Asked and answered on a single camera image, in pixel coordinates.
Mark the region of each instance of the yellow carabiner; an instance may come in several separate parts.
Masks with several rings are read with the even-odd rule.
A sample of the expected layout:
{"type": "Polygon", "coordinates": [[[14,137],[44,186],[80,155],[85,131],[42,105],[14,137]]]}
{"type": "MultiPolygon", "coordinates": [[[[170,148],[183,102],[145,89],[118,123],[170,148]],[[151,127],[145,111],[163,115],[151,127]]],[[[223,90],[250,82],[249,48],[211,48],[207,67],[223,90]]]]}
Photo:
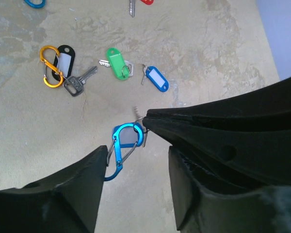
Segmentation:
{"type": "Polygon", "coordinates": [[[53,64],[51,64],[47,59],[45,59],[45,58],[43,57],[43,52],[44,52],[45,50],[48,50],[48,49],[54,50],[54,51],[56,52],[56,56],[57,56],[58,61],[59,61],[59,56],[60,56],[60,53],[59,53],[58,49],[55,48],[55,47],[52,46],[52,45],[46,45],[46,46],[43,46],[43,47],[41,48],[41,50],[40,50],[40,61],[43,62],[44,65],[45,65],[45,71],[44,71],[44,78],[43,78],[43,81],[44,81],[45,85],[47,85],[47,86],[49,86],[49,87],[51,87],[51,88],[57,88],[57,87],[59,87],[60,85],[63,84],[63,82],[64,82],[64,75],[63,75],[63,73],[62,73],[62,72],[61,72],[57,67],[55,67],[53,64]],[[56,84],[56,85],[52,85],[52,84],[49,84],[49,83],[48,83],[48,78],[47,78],[47,67],[49,67],[50,69],[52,69],[55,73],[59,74],[59,76],[60,76],[60,81],[59,81],[58,84],[56,84]]]}

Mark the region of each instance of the carabiner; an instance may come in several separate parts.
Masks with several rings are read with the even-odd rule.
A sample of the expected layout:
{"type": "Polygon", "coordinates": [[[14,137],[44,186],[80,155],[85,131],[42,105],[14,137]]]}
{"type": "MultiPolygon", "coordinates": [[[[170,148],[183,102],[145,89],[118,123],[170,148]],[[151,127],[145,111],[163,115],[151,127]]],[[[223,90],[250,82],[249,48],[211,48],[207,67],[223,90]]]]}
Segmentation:
{"type": "Polygon", "coordinates": [[[113,150],[115,150],[115,159],[116,159],[116,170],[115,173],[112,176],[105,177],[105,181],[110,181],[114,179],[117,174],[122,170],[123,163],[125,160],[131,155],[131,153],[135,150],[136,147],[139,147],[143,144],[144,141],[144,132],[140,126],[138,126],[135,123],[126,123],[121,125],[113,134],[112,136],[113,141],[109,148],[109,153],[107,156],[107,166],[109,166],[110,157],[112,155],[113,150]],[[120,143],[120,133],[124,128],[132,127],[136,130],[138,133],[138,140],[134,144],[134,146],[131,148],[131,150],[122,158],[121,154],[121,143],[120,143]]]}
{"type": "Polygon", "coordinates": [[[51,88],[57,88],[57,87],[59,87],[60,85],[63,84],[63,82],[64,82],[64,75],[63,75],[63,73],[62,73],[62,72],[61,72],[57,67],[55,67],[53,64],[51,64],[47,59],[45,59],[45,58],[43,57],[43,52],[44,52],[45,50],[48,50],[48,49],[54,50],[54,51],[56,52],[56,56],[57,56],[57,59],[58,59],[58,60],[59,60],[59,56],[60,56],[60,52],[58,51],[58,49],[55,48],[55,47],[52,46],[52,45],[46,45],[46,46],[43,46],[43,47],[41,48],[41,50],[40,50],[40,61],[43,62],[44,65],[45,65],[43,81],[44,81],[44,83],[45,83],[46,86],[49,86],[49,87],[51,87],[51,88]],[[47,67],[49,67],[50,69],[52,69],[55,73],[59,74],[59,76],[60,76],[60,81],[59,81],[58,84],[56,84],[56,85],[52,85],[52,84],[48,83],[47,72],[46,72],[47,67]]]}
{"type": "Polygon", "coordinates": [[[40,9],[42,7],[45,6],[45,3],[46,3],[47,0],[42,0],[42,2],[40,4],[34,4],[32,3],[30,0],[25,0],[25,3],[27,3],[29,6],[31,6],[32,8],[35,8],[35,9],[40,9]]]}

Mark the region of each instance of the black key tag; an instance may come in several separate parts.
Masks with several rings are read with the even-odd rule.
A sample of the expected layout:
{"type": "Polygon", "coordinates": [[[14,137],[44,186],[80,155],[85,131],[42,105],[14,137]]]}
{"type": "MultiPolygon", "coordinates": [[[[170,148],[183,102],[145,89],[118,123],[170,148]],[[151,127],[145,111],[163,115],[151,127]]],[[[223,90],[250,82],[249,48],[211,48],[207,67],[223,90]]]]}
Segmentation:
{"type": "MultiPolygon", "coordinates": [[[[71,48],[69,45],[60,45],[58,47],[58,51],[60,53],[59,64],[57,56],[55,56],[53,65],[55,67],[59,67],[60,71],[63,72],[64,77],[67,78],[71,75],[76,53],[74,52],[73,48],[71,48]]],[[[56,74],[55,71],[52,71],[52,76],[57,81],[60,81],[60,76],[56,74]]]]}

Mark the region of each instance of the blue wall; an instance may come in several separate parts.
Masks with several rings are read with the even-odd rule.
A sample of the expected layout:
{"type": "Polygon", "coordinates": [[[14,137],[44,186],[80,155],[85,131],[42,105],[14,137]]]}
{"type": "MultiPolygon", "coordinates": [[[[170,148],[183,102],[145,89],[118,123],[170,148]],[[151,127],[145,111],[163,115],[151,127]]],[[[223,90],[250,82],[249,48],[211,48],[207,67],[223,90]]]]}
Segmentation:
{"type": "Polygon", "coordinates": [[[291,77],[291,0],[257,0],[281,80],[291,77]]]}

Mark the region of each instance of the concrete floor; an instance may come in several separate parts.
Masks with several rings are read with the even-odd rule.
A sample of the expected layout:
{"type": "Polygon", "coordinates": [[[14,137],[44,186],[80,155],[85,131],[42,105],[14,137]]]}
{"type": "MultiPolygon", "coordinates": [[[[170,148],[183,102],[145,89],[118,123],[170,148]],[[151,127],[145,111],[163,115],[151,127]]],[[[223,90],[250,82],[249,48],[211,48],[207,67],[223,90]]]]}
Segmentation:
{"type": "MultiPolygon", "coordinates": [[[[113,127],[134,121],[135,105],[145,115],[150,108],[201,104],[278,81],[255,1],[146,6],[136,0],[131,18],[128,0],[47,0],[42,10],[0,0],[0,189],[22,187],[109,146],[113,127]],[[135,74],[121,82],[99,66],[73,98],[43,83],[39,50],[49,44],[74,48],[74,75],[98,65],[109,47],[135,64],[135,74]],[[170,90],[161,93],[149,80],[141,86],[141,64],[158,67],[170,90]]],[[[168,143],[150,133],[146,147],[104,184],[97,233],[176,232],[167,152],[168,143]]]]}

